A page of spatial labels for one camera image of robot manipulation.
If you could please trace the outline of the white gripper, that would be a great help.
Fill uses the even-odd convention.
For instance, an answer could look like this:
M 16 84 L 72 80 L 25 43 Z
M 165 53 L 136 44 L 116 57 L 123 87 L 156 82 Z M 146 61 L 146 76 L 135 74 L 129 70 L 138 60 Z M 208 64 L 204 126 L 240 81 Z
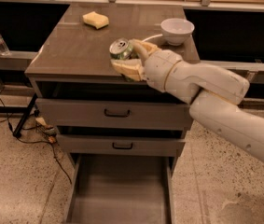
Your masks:
M 112 59 L 113 68 L 134 81 L 144 79 L 145 69 L 147 84 L 157 91 L 165 92 L 165 80 L 174 65 L 183 60 L 182 56 L 168 49 L 160 50 L 157 45 L 150 42 L 132 39 L 131 43 L 139 59 Z

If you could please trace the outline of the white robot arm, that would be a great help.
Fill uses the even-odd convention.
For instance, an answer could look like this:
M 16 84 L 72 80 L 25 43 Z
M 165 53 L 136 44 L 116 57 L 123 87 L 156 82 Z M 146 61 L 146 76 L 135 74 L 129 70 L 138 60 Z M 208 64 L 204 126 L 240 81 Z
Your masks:
M 109 52 L 117 72 L 188 104 L 194 120 L 264 162 L 264 118 L 238 107 L 250 87 L 247 79 L 208 63 L 187 63 L 137 39 L 120 38 Z

